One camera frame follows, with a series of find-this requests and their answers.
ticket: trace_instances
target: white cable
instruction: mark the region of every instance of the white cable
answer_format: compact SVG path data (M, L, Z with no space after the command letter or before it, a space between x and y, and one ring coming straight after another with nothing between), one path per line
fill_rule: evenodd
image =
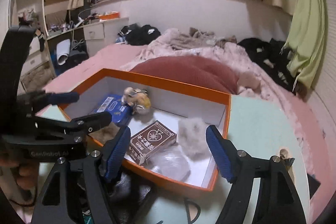
M81 39L79 42L77 40L74 40L74 30L71 31L71 45L70 45L70 51L76 49L80 44L85 43L85 39Z

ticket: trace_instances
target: pink bedsheet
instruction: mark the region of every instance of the pink bedsheet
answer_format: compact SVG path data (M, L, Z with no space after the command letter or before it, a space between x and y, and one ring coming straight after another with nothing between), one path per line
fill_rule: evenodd
M72 90L79 83L92 76L102 68L119 69L121 66L135 59L147 46L110 45L97 52L90 59L58 76L50 82L47 92L66 92ZM302 125L305 141L311 148L311 158L314 165L315 177L321 186L310 202L310 221L312 223L329 202L331 187L329 155L322 131L310 107L299 98L282 89L284 96L292 105Z
M44 89L46 92L70 91L103 68L119 69L120 66L132 61L146 47L125 44L109 45L97 52L95 56L58 76Z

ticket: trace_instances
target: clothes pile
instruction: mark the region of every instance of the clothes pile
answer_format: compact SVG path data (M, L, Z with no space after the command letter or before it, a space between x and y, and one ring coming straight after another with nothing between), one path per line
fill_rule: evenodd
M224 47L226 42L237 43L235 36L229 38L215 37L214 32L202 32L196 28L191 27L189 34L181 33L178 37L170 41L173 50L183 50L200 47Z
M275 83L295 93L295 79L287 69L291 50L286 48L281 51L284 44L283 41L271 39L270 42L265 42L258 38L247 38L238 43L245 48L251 61L261 67Z
M132 46L141 46L148 45L153 40L157 39L161 33L157 28L150 25L139 27L138 24L132 24L123 27L118 35L119 38L116 43L125 42L125 44Z

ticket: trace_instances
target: table surface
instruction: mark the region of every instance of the table surface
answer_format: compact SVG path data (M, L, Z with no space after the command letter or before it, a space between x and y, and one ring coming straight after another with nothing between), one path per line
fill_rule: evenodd
M56 106L49 107L42 116L65 120L62 112ZM294 131L283 111L267 101L232 96L228 138L237 149L245 150L252 157L269 159L272 155L279 155L280 149L285 148L289 151L291 157L295 158L293 164L295 186L308 220L310 199L306 170ZM47 169L41 168L40 174L46 176ZM258 198L259 182L260 179L254 180L245 224L252 222ZM191 200L201 209L201 213L194 223L215 223L230 188L231 185L226 179L219 177L213 192L205 193L201 198ZM148 210L140 215L137 224L155 224L160 221L163 221L162 223L187 224L186 199L159 189L158 198Z

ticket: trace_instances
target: brown card box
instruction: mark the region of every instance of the brown card box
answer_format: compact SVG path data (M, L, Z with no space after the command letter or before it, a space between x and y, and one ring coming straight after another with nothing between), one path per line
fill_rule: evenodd
M127 153L139 165L159 150L176 143L177 135L156 120L131 138Z

